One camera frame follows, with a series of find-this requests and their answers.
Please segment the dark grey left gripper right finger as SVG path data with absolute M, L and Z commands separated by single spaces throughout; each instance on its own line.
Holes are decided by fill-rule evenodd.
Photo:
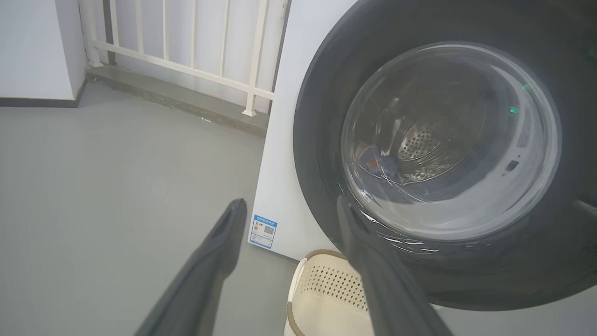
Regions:
M 376 336 L 450 336 L 400 258 L 365 225 L 358 206 L 344 195 L 336 203 L 343 253 L 360 274 Z

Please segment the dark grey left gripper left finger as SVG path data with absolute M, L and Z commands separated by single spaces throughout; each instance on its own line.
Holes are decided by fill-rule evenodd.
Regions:
M 236 268 L 247 223 L 247 202 L 230 202 L 205 240 L 188 258 L 138 336 L 211 336 L 224 281 Z

